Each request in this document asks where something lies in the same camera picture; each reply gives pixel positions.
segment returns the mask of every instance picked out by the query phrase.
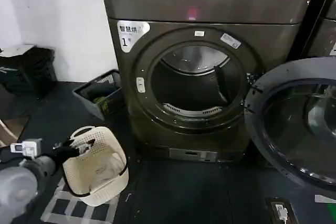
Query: white cable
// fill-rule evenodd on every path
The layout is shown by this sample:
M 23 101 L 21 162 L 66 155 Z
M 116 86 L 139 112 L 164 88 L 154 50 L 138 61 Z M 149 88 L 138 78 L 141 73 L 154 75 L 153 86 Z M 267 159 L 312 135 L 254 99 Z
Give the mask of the white cable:
M 14 135 L 13 132 L 10 131 L 9 128 L 7 128 L 6 124 L 0 120 L 0 125 L 4 128 L 4 130 L 11 136 L 13 137 L 15 140 L 18 140 L 18 137 L 16 135 Z

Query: washer door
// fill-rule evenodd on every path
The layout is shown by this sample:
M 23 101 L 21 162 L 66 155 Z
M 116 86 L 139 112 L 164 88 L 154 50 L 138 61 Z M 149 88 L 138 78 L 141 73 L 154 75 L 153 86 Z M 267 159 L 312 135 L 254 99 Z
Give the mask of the washer door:
M 242 100 L 262 70 L 244 41 L 214 28 L 185 27 L 143 49 L 134 64 L 134 95 L 165 127 L 209 132 L 243 121 Z
M 245 123 L 275 168 L 336 198 L 336 59 L 302 59 L 267 72 L 248 92 Z

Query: basket handle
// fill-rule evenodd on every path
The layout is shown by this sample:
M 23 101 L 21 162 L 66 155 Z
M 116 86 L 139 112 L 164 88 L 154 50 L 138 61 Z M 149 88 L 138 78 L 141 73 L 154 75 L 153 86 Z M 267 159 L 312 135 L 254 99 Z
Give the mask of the basket handle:
M 92 130 L 94 128 L 95 128 L 94 126 L 84 126 L 82 128 L 79 128 L 78 130 L 72 133 L 72 135 L 70 136 L 70 139 L 74 139 L 76 135 L 83 130 Z

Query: door glass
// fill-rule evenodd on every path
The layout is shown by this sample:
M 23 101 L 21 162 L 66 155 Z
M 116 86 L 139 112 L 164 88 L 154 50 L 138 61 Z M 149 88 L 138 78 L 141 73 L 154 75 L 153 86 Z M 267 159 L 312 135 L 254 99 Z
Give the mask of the door glass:
M 303 84 L 276 93 L 263 110 L 274 150 L 311 177 L 336 183 L 336 87 Z
M 163 61 L 173 69 L 199 74 L 212 71 L 214 66 L 224 63 L 228 56 L 211 47 L 182 47 L 163 57 Z
M 223 111 L 237 95 L 240 82 L 234 61 L 204 46 L 170 51 L 151 78 L 153 93 L 165 109 L 193 118 Z

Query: white laundry basket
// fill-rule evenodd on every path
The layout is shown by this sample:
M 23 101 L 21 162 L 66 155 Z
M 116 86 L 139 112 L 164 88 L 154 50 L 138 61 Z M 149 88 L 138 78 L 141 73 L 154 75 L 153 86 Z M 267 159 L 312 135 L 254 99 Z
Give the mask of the white laundry basket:
M 95 140 L 85 154 L 68 159 L 63 163 L 64 179 L 70 192 L 89 206 L 99 206 L 121 193 L 128 184 L 127 157 L 113 133 L 106 127 L 86 126 L 76 130 L 70 137 L 70 146 L 78 146 Z M 115 165 L 113 157 L 119 157 L 122 170 L 102 183 L 92 186 L 98 174 Z

